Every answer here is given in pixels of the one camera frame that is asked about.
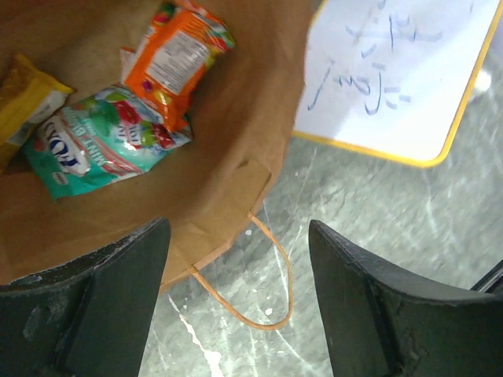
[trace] brown paper bag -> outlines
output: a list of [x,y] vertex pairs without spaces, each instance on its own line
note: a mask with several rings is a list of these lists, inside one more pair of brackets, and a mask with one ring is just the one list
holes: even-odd
[[[0,0],[0,74],[13,53],[75,87],[119,81],[158,0]],[[201,0],[237,48],[199,85],[193,144],[149,173],[53,202],[28,167],[0,177],[0,283],[60,265],[157,217],[173,236],[163,287],[233,243],[276,180],[303,89],[311,0]]]

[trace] snack package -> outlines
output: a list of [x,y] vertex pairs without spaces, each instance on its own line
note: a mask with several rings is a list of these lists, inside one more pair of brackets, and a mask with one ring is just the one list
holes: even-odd
[[215,58],[235,45],[221,20],[191,2],[186,5],[152,19],[123,81],[171,131],[182,126],[178,120],[189,108],[190,94]]
[[72,91],[16,55],[0,86],[0,173],[33,129],[63,106]]
[[149,171],[172,149],[192,140],[178,133],[129,90],[115,85],[44,122],[23,147],[54,199],[93,191]]

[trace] whiteboard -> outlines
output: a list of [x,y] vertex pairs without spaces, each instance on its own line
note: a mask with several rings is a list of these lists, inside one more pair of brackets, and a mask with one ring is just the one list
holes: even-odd
[[435,161],[498,4],[326,0],[310,30],[297,134],[418,165]]

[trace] bag handle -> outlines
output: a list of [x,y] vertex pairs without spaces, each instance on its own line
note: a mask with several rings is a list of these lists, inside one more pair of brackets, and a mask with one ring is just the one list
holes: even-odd
[[226,301],[212,286],[211,284],[208,283],[206,279],[203,278],[203,276],[200,274],[199,270],[194,266],[191,265],[189,267],[189,271],[194,275],[194,277],[197,279],[197,281],[200,282],[200,284],[208,291],[210,295],[215,297],[218,302],[220,302],[227,310],[230,311],[231,314],[233,314],[238,320],[241,322],[247,324],[248,326],[251,326],[253,328],[257,328],[259,330],[277,330],[278,328],[282,328],[285,326],[292,316],[293,312],[293,277],[292,277],[292,264],[290,263],[288,259],[288,255],[286,254],[285,249],[280,245],[280,243],[276,240],[274,237],[273,233],[251,212],[248,212],[248,218],[254,222],[260,230],[277,246],[278,250],[281,252],[281,255],[283,256],[283,259],[285,260],[286,263],[286,268],[288,271],[288,312],[283,320],[280,320],[276,324],[257,324],[256,322],[253,322],[252,320],[249,320],[245,316],[243,316],[241,313],[239,313],[237,310],[233,308],[233,306]]

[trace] gray marble countertop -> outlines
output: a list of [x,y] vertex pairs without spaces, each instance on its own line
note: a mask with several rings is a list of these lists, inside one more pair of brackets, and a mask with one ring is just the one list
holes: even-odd
[[[471,287],[503,259],[503,70],[467,108],[444,163],[407,167],[292,139],[279,182],[259,214],[290,254],[295,309],[279,331],[228,313],[194,279],[159,297],[141,377],[332,376],[307,246],[319,219],[420,275]],[[254,226],[204,271],[236,309],[269,324],[287,309],[286,269]]]

